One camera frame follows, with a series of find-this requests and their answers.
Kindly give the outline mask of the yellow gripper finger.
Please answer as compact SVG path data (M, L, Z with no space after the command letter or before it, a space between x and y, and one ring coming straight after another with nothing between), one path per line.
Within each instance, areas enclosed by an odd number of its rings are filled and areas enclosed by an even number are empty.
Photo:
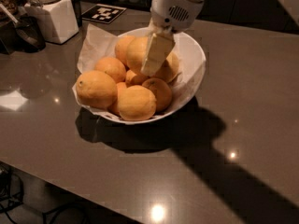
M153 76L162 66L175 46L174 35L168 32L149 33L141 73Z

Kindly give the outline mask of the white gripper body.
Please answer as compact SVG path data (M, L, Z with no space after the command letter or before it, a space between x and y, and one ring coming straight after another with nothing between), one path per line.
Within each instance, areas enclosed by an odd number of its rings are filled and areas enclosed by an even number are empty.
M172 33L186 31L200 13L204 0L152 0L151 25Z

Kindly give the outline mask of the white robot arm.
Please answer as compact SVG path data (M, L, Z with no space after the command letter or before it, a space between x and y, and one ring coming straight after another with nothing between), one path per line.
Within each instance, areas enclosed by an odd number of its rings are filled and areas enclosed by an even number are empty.
M156 35L187 31L195 20L283 34L299 34L299 0L152 0L149 22Z

